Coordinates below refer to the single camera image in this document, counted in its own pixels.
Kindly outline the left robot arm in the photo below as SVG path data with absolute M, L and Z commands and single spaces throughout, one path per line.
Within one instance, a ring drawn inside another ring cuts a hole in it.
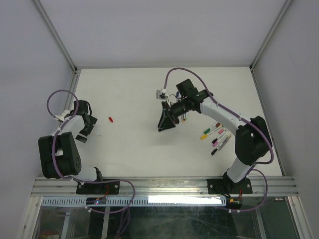
M 92 116 L 88 101 L 79 100 L 73 103 L 74 109 L 55 116 L 61 122 L 60 127 L 52 134 L 38 140 L 42 173 L 45 178 L 75 178 L 87 181 L 87 188 L 93 193 L 104 189 L 102 173 L 97 167 L 86 166 L 81 161 L 76 140 L 86 143 L 97 118 Z

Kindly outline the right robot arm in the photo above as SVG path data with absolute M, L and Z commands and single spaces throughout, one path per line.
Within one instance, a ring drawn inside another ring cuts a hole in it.
M 176 127 L 179 116 L 189 111 L 196 111 L 222 124 L 235 136 L 236 159 L 223 180 L 224 190 L 234 193 L 252 166 L 266 153 L 273 152 L 265 120 L 260 116 L 246 119 L 215 100 L 208 89 L 198 91 L 189 79 L 176 87 L 181 99 L 174 104 L 168 103 L 168 97 L 164 96 L 165 90 L 158 92 L 158 98 L 162 99 L 158 131 Z

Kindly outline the black cap marker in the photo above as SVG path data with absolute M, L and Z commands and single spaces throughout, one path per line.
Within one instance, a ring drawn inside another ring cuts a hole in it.
M 215 146 L 215 149 L 211 152 L 211 155 L 214 155 L 216 152 L 220 151 L 222 147 L 229 141 L 231 134 L 226 135 L 220 142 Z

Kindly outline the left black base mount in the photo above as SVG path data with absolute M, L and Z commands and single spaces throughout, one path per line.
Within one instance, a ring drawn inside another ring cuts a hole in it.
M 78 195 L 118 195 L 120 190 L 119 179 L 104 179 L 103 183 L 79 182 L 76 188 Z

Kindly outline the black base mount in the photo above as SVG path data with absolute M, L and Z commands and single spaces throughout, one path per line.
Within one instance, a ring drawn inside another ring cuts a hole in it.
M 253 193 L 251 181 L 248 178 L 243 178 L 241 181 L 234 183 L 228 176 L 227 173 L 221 178 L 210 178 L 207 179 L 207 189 L 209 195 L 222 195 L 224 197 L 231 197 L 231 195 Z
M 79 182 L 76 188 L 78 195 L 118 195 L 120 190 L 119 179 L 104 179 L 103 183 Z

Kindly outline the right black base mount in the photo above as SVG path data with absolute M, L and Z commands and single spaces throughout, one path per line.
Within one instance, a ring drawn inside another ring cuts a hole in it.
M 234 183 L 228 176 L 227 173 L 221 178 L 210 178 L 207 179 L 207 189 L 209 195 L 222 195 L 224 197 L 231 197 L 231 195 L 253 193 L 251 181 L 248 178 L 243 178 L 241 181 Z

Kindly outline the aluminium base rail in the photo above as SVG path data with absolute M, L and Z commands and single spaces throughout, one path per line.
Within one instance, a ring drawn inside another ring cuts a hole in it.
M 149 195 L 182 195 L 182 196 L 212 196 L 207 189 L 207 179 L 220 177 L 130 177 L 119 179 L 120 190 L 112 197 L 146 197 Z M 243 197 L 286 197 L 298 196 L 293 177 L 285 176 L 249 176 L 253 193 L 241 194 Z M 78 183 L 73 180 L 46 179 L 37 177 L 31 191 L 32 196 L 84 196 L 76 194 Z

